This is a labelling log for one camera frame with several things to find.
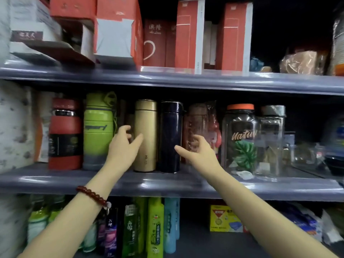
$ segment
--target left hand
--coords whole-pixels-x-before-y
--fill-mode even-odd
[[[119,170],[124,173],[134,162],[144,136],[139,134],[132,143],[129,143],[128,139],[131,138],[131,134],[127,134],[127,130],[130,129],[129,125],[121,126],[118,133],[114,135],[104,164],[107,168],[110,167],[111,170]]]

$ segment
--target hand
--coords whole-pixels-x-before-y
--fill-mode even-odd
[[[193,136],[195,141],[191,142],[191,146],[197,147],[196,152],[187,151],[185,148],[177,145],[174,149],[180,156],[189,160],[193,167],[208,179],[213,172],[221,168],[220,164],[214,150],[210,147],[205,138],[200,135]]]
[[[109,153],[104,166],[111,167],[111,169],[114,168],[123,173],[130,168],[144,140],[144,136],[139,134],[130,144],[128,139],[131,138],[131,134],[127,134],[127,130],[130,129],[129,125],[121,126],[118,133],[114,135],[109,145]]]

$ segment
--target yellow box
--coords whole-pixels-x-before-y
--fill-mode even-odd
[[[247,230],[229,206],[211,205],[210,231],[243,233]]]

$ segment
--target forearm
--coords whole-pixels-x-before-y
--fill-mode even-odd
[[[337,257],[220,166],[207,180],[272,257]]]
[[[121,170],[109,170],[104,166],[86,187],[107,199],[122,174]],[[26,247],[20,258],[73,257],[101,208],[89,196],[78,193],[56,219]]]

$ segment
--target gray bottle cap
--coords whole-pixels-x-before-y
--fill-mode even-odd
[[[264,116],[286,116],[286,107],[283,105],[268,105],[261,108]]]

